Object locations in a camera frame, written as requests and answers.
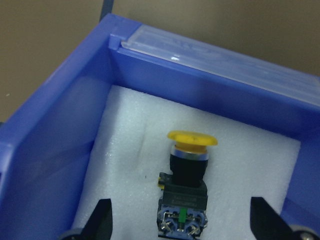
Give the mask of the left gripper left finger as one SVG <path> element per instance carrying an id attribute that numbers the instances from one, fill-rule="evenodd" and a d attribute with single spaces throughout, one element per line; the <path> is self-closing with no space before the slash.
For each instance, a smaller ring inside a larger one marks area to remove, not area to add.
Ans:
<path id="1" fill-rule="evenodd" d="M 83 228 L 62 233 L 59 240 L 110 240 L 113 232 L 112 201 L 100 199 Z"/>

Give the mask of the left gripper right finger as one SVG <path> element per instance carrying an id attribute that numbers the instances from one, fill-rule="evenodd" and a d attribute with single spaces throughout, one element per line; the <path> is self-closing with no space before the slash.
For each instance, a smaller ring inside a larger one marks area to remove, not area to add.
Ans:
<path id="1" fill-rule="evenodd" d="M 314 230 L 288 225 L 261 196 L 250 199 L 250 230 L 257 240 L 318 240 Z"/>

